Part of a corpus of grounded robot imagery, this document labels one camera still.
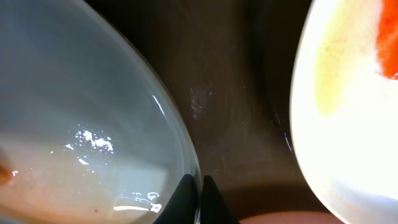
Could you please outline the white plate with red sauce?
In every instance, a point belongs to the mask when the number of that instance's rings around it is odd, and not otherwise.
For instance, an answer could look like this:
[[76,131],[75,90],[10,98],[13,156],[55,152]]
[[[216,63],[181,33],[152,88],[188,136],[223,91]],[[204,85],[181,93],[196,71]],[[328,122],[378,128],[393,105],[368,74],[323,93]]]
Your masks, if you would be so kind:
[[315,0],[290,92],[305,180],[345,223],[397,222],[397,2]]

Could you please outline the white plate with brown smear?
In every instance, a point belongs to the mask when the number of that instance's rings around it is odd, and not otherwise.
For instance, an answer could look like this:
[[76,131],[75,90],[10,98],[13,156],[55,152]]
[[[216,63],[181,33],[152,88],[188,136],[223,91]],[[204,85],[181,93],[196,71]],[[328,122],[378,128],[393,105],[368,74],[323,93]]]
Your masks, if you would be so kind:
[[1,222],[154,223],[195,150],[140,53],[84,1],[1,2]]

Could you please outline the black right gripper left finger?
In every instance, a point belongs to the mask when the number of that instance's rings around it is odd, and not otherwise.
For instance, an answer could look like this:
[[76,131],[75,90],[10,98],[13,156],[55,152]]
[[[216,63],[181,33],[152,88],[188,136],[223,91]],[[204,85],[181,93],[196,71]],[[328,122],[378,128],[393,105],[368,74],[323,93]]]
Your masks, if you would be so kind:
[[196,210],[195,179],[192,175],[185,174],[154,224],[194,224]]

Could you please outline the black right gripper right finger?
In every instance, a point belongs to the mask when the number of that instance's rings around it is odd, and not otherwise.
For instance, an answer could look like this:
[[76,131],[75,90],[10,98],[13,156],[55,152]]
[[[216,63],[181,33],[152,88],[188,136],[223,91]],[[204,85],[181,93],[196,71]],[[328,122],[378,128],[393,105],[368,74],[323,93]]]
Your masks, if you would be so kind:
[[215,181],[209,175],[203,178],[200,211],[201,224],[239,224],[223,200]]

